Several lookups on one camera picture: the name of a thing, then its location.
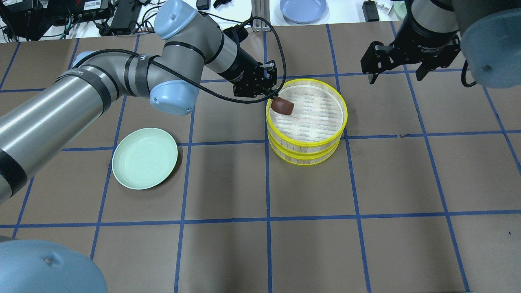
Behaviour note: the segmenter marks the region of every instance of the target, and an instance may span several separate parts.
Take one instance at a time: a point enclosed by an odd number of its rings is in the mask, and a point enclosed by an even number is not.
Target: black band
[[[11,196],[15,195],[27,183],[27,174],[22,166],[3,150],[0,150],[0,175],[11,186]]]
[[[225,45],[225,34],[222,34],[221,44],[219,45],[219,49],[217,49],[217,52],[215,52],[215,55],[213,55],[210,58],[210,60],[206,61],[204,64],[212,63],[217,58],[217,56],[219,56],[219,53],[221,53],[222,47],[224,47],[224,45]]]
[[[440,7],[441,9],[443,10],[447,10],[447,11],[451,11],[451,12],[454,12],[454,8],[452,6],[450,6],[449,4],[445,4],[439,0],[430,0],[431,3],[433,3],[434,5]]]
[[[85,64],[83,66],[90,66],[90,67],[96,68],[97,70],[103,72],[103,74],[105,74],[110,79],[110,81],[112,81],[114,88],[116,88],[116,99],[119,99],[119,87],[118,87],[118,84],[116,83],[116,80],[112,77],[112,75],[110,75],[105,69],[103,69],[97,65]]]
[[[150,60],[155,57],[157,57],[157,55],[140,55],[138,57],[138,63],[135,66],[134,82],[139,96],[146,97],[150,95],[150,88],[148,88],[148,67],[150,66]]]
[[[194,46],[192,46],[190,44],[183,43],[183,42],[168,42],[168,43],[165,44],[165,46],[163,48],[166,48],[168,46],[181,46],[181,47],[188,48],[188,49],[190,49],[192,51],[197,52],[203,58],[203,60],[206,59],[204,57],[204,54],[203,54],[203,52],[201,50],[199,50],[197,47],[194,47]]]
[[[134,59],[134,56],[130,55],[130,57],[127,59],[127,62],[125,63],[125,74],[123,74],[123,76],[125,79],[125,87],[127,87],[129,94],[131,96],[137,96],[130,88],[130,82],[129,82],[129,68],[130,68],[130,63],[132,63],[132,59]]]
[[[100,95],[100,98],[103,102],[103,114],[105,111],[107,111],[110,108],[110,104],[112,103],[112,100],[110,98],[110,91],[107,88],[107,85],[101,80],[101,77],[97,76],[96,74],[82,68],[76,68],[69,70],[65,72],[64,74],[60,75],[56,81],[66,77],[66,76],[73,76],[78,77],[86,81],[88,84],[90,84]]]

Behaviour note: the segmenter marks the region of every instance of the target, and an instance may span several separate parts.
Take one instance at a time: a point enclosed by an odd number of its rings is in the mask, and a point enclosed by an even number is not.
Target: blue bowl
[[[280,0],[280,11],[284,18],[300,24],[319,20],[326,8],[326,0]]]

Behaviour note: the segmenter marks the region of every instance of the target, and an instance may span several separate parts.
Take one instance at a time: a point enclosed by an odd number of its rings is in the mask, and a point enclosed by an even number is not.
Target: robotic arm
[[[0,203],[123,95],[150,97],[160,111],[189,114],[203,88],[205,65],[233,83],[235,96],[267,94],[244,103],[276,95],[275,62],[263,65],[240,48],[247,36],[243,26],[223,33],[182,0],[169,0],[155,30],[166,41],[162,56],[84,52],[53,85],[0,118]]]
[[[521,84],[521,0],[406,0],[407,16],[394,41],[372,42],[361,60],[375,83],[379,74],[421,63],[417,80],[448,67],[463,51],[476,82],[492,88]],[[462,72],[465,80],[467,63]]]

